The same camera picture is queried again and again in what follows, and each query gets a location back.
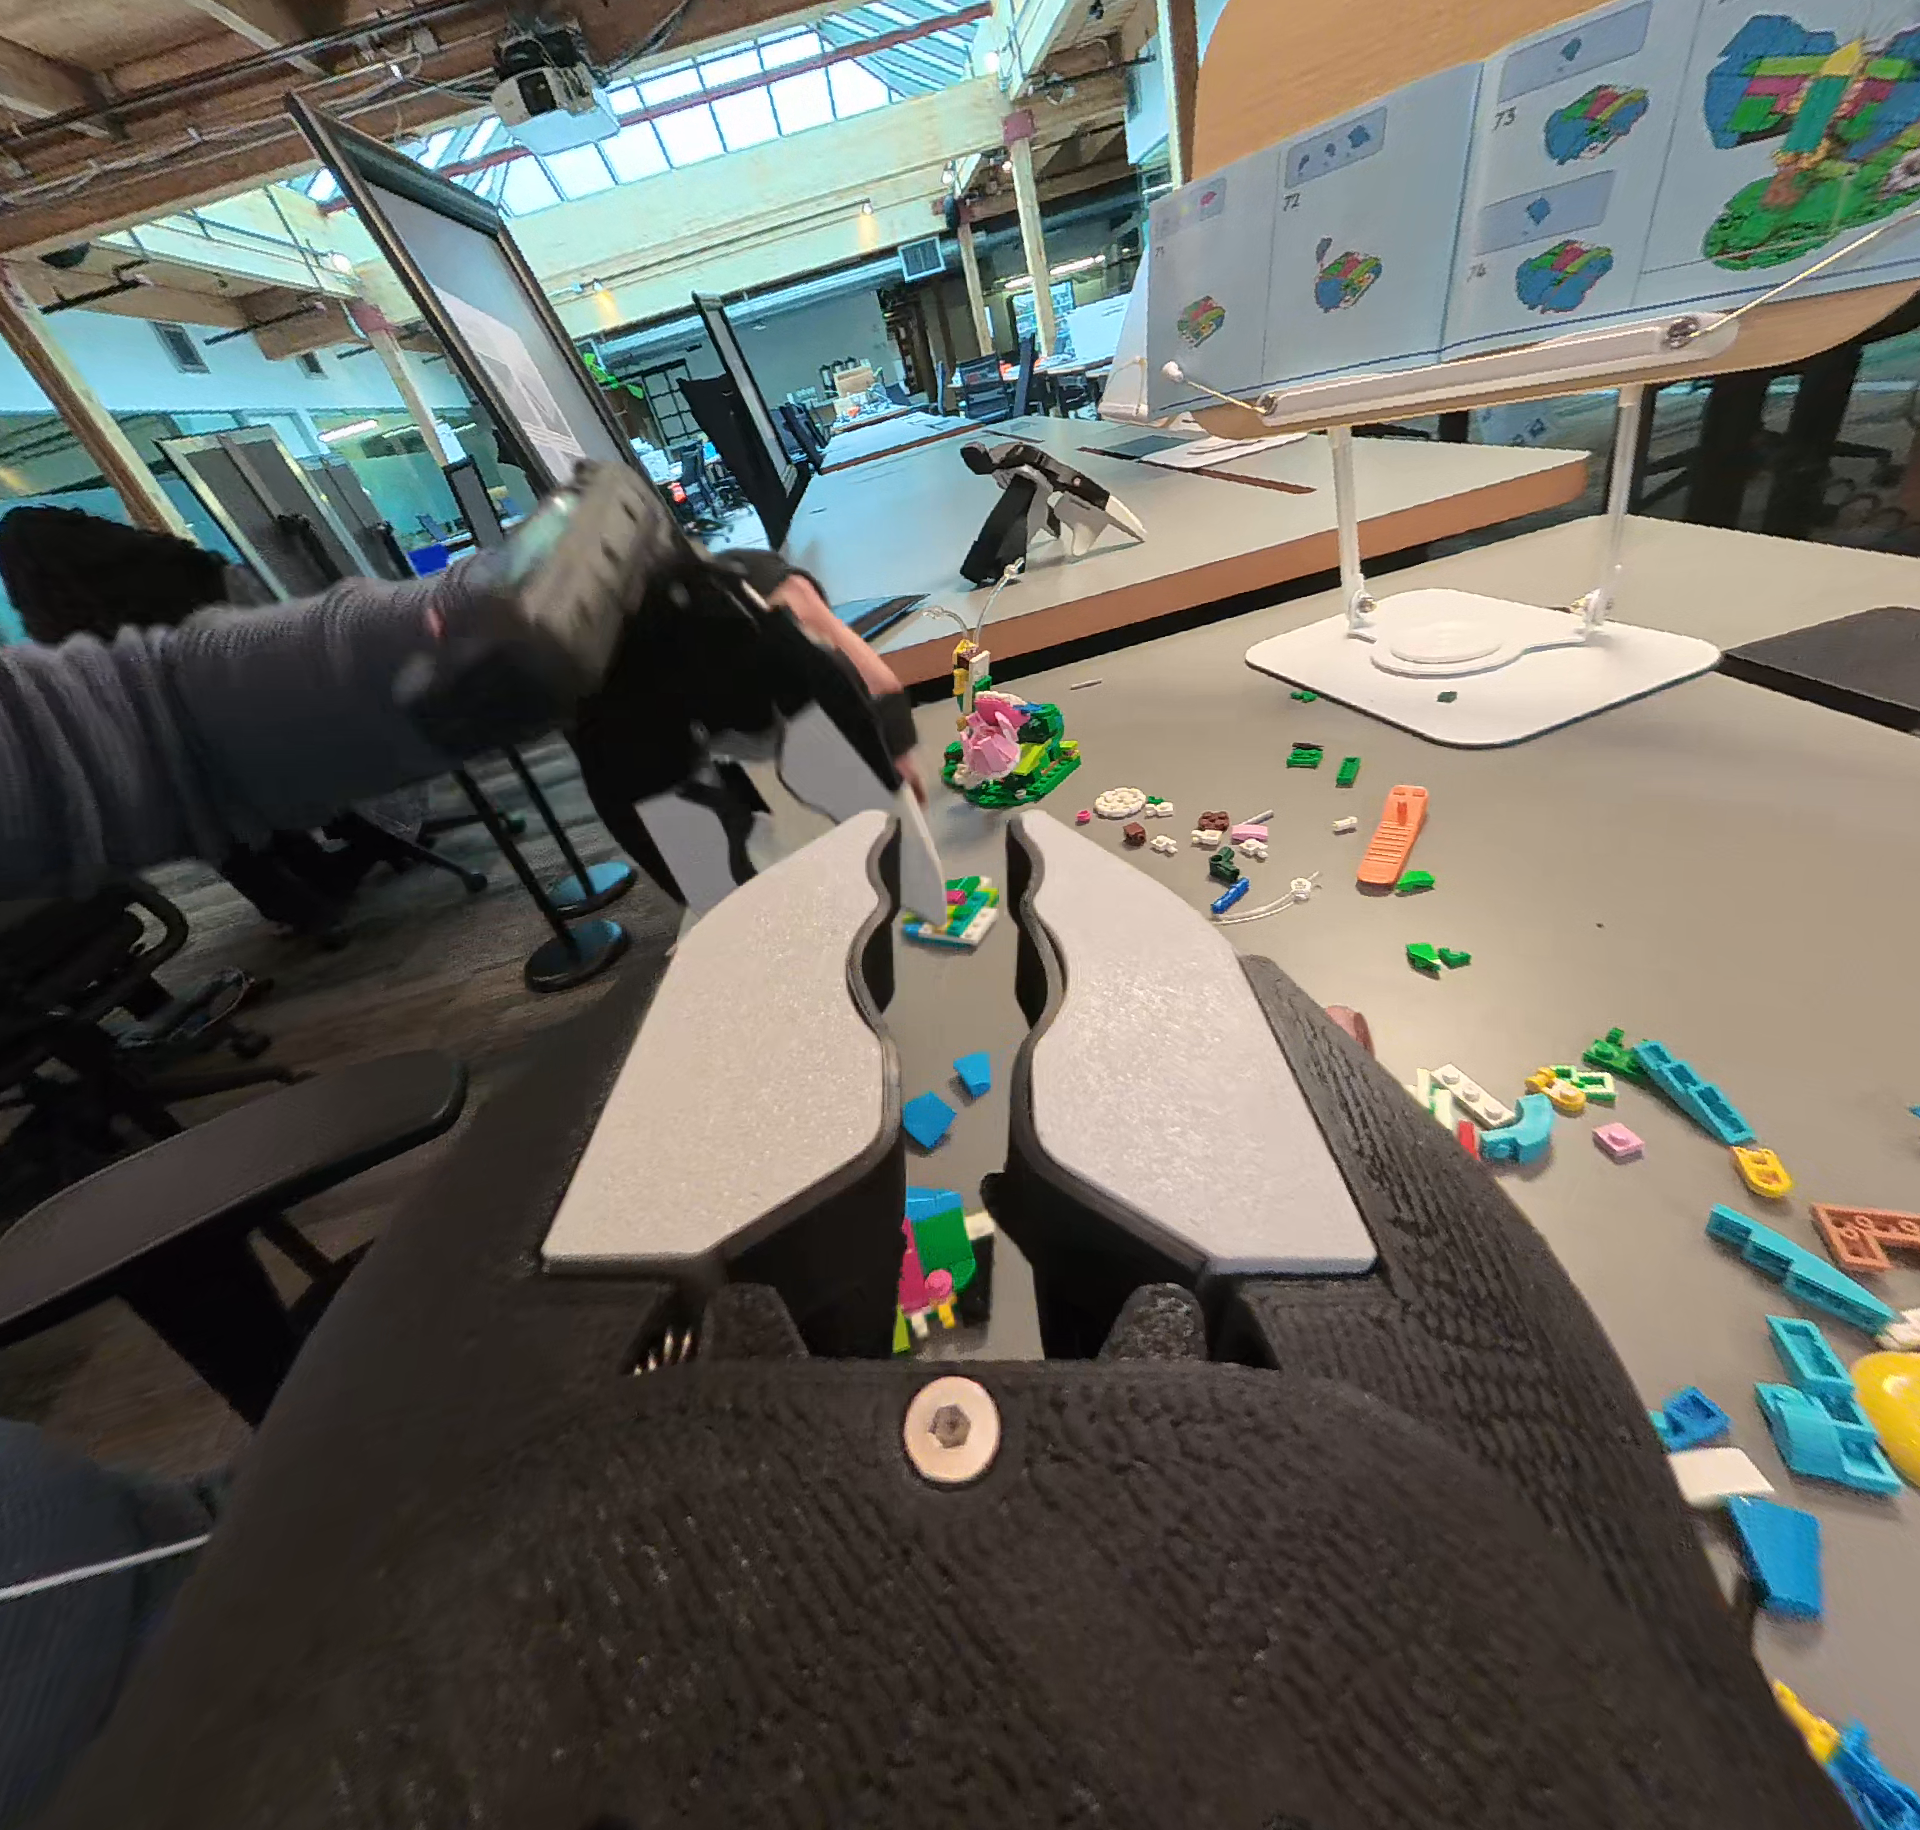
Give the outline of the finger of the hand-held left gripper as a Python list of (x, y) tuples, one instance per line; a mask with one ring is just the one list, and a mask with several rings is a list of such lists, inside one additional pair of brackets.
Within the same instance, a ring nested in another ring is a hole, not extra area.
[(854, 823), (865, 812), (896, 818), (898, 911), (919, 911), (932, 927), (946, 916), (946, 870), (934, 860), (934, 833), (919, 794), (885, 763), (871, 699), (808, 699), (806, 713), (790, 713), (780, 737), (780, 784), (827, 823)]
[(676, 794), (632, 806), (639, 833), (673, 870), (676, 898), (706, 916), (741, 882), (752, 882), (752, 823), (764, 818), (763, 784), (741, 763), (699, 763)]

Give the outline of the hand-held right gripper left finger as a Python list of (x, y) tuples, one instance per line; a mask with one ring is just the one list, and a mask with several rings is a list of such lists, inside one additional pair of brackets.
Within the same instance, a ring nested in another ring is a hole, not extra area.
[(771, 1284), (808, 1352), (885, 1352), (905, 1131), (898, 823), (854, 818), (718, 898), (673, 953), (540, 1246), (562, 1278), (687, 1307)]

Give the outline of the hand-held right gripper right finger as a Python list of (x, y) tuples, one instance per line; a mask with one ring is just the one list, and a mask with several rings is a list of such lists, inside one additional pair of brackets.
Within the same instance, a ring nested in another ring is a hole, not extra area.
[(1056, 818), (1007, 823), (1007, 911), (1026, 1039), (982, 1203), (1045, 1357), (1092, 1357), (1140, 1284), (1217, 1323), (1248, 1278), (1377, 1272), (1278, 995), (1212, 916)]

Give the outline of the multicoloured lego assembly white base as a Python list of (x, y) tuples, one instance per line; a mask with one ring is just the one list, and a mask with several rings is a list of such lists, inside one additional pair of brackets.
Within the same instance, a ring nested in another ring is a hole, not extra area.
[(1005, 916), (1005, 887), (993, 877), (955, 877), (945, 916), (898, 911), (905, 941), (976, 949)]

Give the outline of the person's left forearm grey sleeve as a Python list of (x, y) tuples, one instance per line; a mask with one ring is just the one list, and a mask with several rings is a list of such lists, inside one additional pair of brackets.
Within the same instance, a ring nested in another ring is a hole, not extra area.
[(156, 865), (414, 794), (453, 763), (400, 704), (412, 657), (496, 596), (508, 554), (435, 582), (200, 608), (184, 626), (0, 654), (0, 898), (70, 898)]

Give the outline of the green lego flower model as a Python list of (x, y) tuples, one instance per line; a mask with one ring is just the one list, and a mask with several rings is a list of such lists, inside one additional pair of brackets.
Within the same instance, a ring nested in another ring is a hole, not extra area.
[(994, 690), (993, 654), (955, 642), (955, 737), (945, 784), (975, 812), (1033, 812), (1078, 765), (1064, 704)]

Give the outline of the small multicoloured lego block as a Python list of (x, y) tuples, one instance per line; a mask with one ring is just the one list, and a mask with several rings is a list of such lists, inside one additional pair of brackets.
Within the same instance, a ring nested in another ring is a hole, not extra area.
[(993, 1328), (994, 1220), (955, 1192), (905, 1192), (896, 1357), (946, 1328)]

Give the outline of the spread of assorted lego pieces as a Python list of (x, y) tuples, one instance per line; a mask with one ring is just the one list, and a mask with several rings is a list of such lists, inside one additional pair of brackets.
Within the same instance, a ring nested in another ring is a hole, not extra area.
[[(1409, 1094), (1484, 1164), (1533, 1164), (1554, 1152), (1558, 1119), (1617, 1110), (1625, 1081), (1709, 1131), (1751, 1196), (1794, 1192), (1781, 1152), (1759, 1139), (1751, 1119), (1709, 1073), (1661, 1039), (1625, 1039), (1625, 1025), (1595, 1039), (1568, 1072), (1533, 1072), (1515, 1104), (1463, 1072), (1418, 1072)], [(1917, 1409), (1917, 1313), (1892, 1313), (1837, 1257), (1794, 1246), (1748, 1211), (1717, 1203), (1703, 1239), (1799, 1307), (1799, 1316), (1766, 1316), (1781, 1380), (1759, 1384), (1759, 1413), (1781, 1467), (1851, 1495), (1900, 1495), (1917, 1447), (1894, 1447), (1892, 1421)], [(1646, 1421), (1686, 1503), (1724, 1524), (1751, 1607), (1818, 1626), (1818, 1516), (1766, 1494), (1759, 1464), (1734, 1447), (1734, 1421), (1698, 1384), (1674, 1387)]]

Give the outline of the person's left hand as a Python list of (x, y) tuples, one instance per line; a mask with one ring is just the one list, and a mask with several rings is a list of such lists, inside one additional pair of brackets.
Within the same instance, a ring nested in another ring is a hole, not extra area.
[(798, 566), (780, 574), (780, 585), (764, 594), (764, 606), (790, 608), (808, 642), (833, 644), (833, 654), (855, 671), (855, 680), (865, 680), (865, 692), (871, 692), (871, 704), (873, 704), (873, 732), (879, 732), (885, 752), (896, 752), (898, 784), (905, 784), (919, 806), (932, 806), (932, 794), (924, 794), (924, 763), (919, 763), (911, 699), (905, 699), (898, 674), (873, 657), (873, 644), (855, 642), (854, 623), (833, 618), (827, 594), (822, 594), (808, 574), (798, 574)]

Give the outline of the black monitor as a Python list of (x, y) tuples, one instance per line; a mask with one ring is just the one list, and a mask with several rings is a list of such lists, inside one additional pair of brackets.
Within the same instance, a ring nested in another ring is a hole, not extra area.
[(752, 509), (764, 544), (785, 547), (806, 487), (818, 485), (818, 453), (798, 442), (790, 414), (764, 403), (764, 390), (752, 387), (722, 301), (692, 293), (692, 315), (706, 327), (718, 377), (683, 378), (683, 401), (699, 436), (718, 447), (729, 485)]

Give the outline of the large display on floor stand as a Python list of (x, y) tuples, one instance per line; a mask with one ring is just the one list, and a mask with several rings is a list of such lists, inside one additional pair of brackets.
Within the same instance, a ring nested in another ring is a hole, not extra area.
[(496, 208), (311, 95), (284, 110), (477, 401), (502, 467), (540, 504), (514, 526), (496, 517), (502, 606), (484, 635), (462, 635), (453, 657), (430, 671), (422, 713), (466, 737), (492, 699), (591, 699), (666, 544), (658, 504), (603, 387)]

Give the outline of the spare hand-held gripper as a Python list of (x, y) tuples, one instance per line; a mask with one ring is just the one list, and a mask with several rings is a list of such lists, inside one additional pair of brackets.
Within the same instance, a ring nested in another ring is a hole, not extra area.
[(994, 585), (1041, 547), (1078, 559), (1105, 539), (1147, 544), (1147, 526), (1105, 485), (1071, 470), (1056, 453), (1033, 442), (969, 442), (963, 467), (994, 485), (994, 509), (963, 559), (969, 585)]

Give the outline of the orange brick separator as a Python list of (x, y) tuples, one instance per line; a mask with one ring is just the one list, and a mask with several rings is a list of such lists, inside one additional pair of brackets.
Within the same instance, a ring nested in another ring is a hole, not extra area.
[(1418, 833), (1425, 833), (1425, 812), (1431, 812), (1431, 794), (1425, 794), (1425, 784), (1388, 784), (1380, 818), (1377, 818), (1377, 833), (1372, 833), (1372, 844), (1359, 849), (1359, 887), (1365, 887), (1365, 894), (1400, 887), (1400, 877), (1409, 877), (1409, 865), (1411, 865), (1411, 844), (1418, 844)]

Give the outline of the grey table with wood edge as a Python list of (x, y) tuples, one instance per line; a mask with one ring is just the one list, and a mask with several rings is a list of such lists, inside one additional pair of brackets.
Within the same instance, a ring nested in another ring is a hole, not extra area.
[[(1277, 442), (1217, 470), (1129, 460), (1147, 428), (1021, 414), (976, 428), (1033, 442), (1105, 485), (1140, 517), (1140, 544), (1105, 529), (1089, 554), (1041, 547), (994, 596), (982, 644), (994, 671), (1105, 635), (1155, 635), (1167, 618), (1248, 608), (1278, 585), (1332, 574), (1332, 467), (1323, 436)], [(790, 559), (833, 606), (924, 594), (932, 608), (976, 618), (963, 582), (994, 485), (969, 470), (963, 436), (855, 460), (808, 485), (790, 517)], [(1355, 442), (1359, 547), (1400, 554), (1484, 526), (1533, 517), (1589, 498), (1589, 453)]]

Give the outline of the ceiling projector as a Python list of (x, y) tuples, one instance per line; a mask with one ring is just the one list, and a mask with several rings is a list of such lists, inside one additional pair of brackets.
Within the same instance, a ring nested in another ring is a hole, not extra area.
[(596, 64), (586, 52), (586, 39), (574, 27), (522, 27), (496, 44), (496, 119), (522, 144), (586, 144), (615, 133), (611, 93), (596, 87)]

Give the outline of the black office chair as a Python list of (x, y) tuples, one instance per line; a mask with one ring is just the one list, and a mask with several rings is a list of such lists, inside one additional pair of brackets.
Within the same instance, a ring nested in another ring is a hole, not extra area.
[[(162, 1097), (118, 1072), (103, 1015), (128, 1007), (173, 949), (184, 911), (143, 882), (7, 907), (7, 1094), (66, 1061), (103, 1110), (156, 1136)], [(284, 1217), (450, 1136), (472, 1073), (450, 1051), (400, 1051), (301, 1081), (293, 1072), (235, 1081), (269, 1094), (171, 1131), (7, 1229), (0, 1345), (118, 1307), (242, 1425), (267, 1421), (301, 1335), (352, 1272)]]

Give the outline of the black mat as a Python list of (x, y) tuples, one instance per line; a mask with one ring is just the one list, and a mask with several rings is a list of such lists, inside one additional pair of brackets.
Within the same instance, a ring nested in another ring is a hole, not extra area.
[(1884, 606), (1722, 654), (1722, 674), (1920, 732), (1920, 608)]

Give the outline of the yellow rounded piece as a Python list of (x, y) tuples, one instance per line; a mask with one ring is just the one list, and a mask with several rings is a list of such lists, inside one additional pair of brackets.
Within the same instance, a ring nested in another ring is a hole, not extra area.
[(1851, 1364), (1851, 1402), (1880, 1431), (1884, 1464), (1920, 1483), (1920, 1352), (1867, 1352)]

